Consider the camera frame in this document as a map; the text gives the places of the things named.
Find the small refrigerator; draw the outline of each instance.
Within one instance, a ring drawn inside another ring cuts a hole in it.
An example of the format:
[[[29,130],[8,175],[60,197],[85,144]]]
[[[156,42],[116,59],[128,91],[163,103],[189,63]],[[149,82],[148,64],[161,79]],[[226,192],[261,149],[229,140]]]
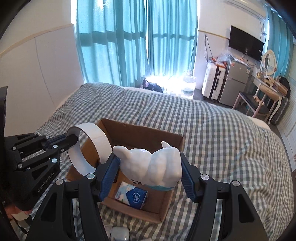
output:
[[[226,79],[223,82],[218,101],[221,104],[233,106],[239,92],[244,91],[249,74],[250,69],[248,66],[230,60],[226,70]]]

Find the wall-mounted tv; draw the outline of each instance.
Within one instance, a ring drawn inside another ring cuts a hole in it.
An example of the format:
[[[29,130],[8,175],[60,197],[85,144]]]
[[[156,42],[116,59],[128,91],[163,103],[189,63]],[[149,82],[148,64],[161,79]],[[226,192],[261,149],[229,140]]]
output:
[[[228,46],[261,61],[264,43],[234,26],[231,26]]]

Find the checkered bedsheet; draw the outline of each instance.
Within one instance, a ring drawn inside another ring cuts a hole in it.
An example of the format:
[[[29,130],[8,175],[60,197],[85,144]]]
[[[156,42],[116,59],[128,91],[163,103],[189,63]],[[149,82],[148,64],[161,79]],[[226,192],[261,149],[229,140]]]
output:
[[[184,154],[201,173],[216,181],[239,180],[242,183],[269,240],[276,240],[292,219],[292,179],[283,144],[273,132],[256,126],[245,115],[206,102],[146,94],[109,84],[85,84],[38,132],[56,136],[65,133],[70,126],[96,123],[101,118],[183,135]],[[85,140],[86,136],[82,134],[81,143]],[[71,165],[66,153],[61,155],[60,164],[61,173],[57,178],[65,178]],[[76,200],[73,207],[76,234],[78,240],[84,240]],[[127,227],[131,240],[185,240],[196,208],[197,204],[186,197],[180,181],[174,189],[167,217],[160,224],[135,219],[99,204],[103,221]],[[218,237],[220,217],[221,202],[218,201],[211,240]]]

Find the white cat figurine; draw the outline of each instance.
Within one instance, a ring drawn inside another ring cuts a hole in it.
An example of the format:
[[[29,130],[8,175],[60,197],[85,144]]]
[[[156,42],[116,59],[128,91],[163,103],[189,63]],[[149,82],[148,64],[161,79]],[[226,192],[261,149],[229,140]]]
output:
[[[180,151],[166,142],[163,149],[153,154],[145,149],[113,147],[113,153],[120,158],[122,173],[134,183],[146,184],[153,189],[173,189],[182,178]]]

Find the blue gripper pad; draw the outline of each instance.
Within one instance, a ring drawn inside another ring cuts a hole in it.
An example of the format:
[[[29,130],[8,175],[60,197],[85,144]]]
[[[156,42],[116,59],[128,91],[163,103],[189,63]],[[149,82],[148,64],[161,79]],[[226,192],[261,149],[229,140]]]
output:
[[[181,166],[182,166],[182,178],[181,182],[185,189],[186,195],[193,202],[197,198],[196,194],[196,185],[199,187],[199,177],[200,171],[196,166],[190,165],[183,153],[180,153],[181,156]]]
[[[111,190],[113,181],[119,169],[119,164],[120,164],[120,159],[117,156],[113,155],[112,160],[110,161],[110,164],[107,167],[107,170],[105,171],[104,177],[101,180],[101,191],[99,194],[99,198],[102,201],[104,200],[105,197],[108,196]]]
[[[194,182],[184,162],[181,162],[181,165],[182,165],[182,178],[181,178],[182,185],[185,189],[187,197],[190,198],[192,201],[194,201],[196,198]]]

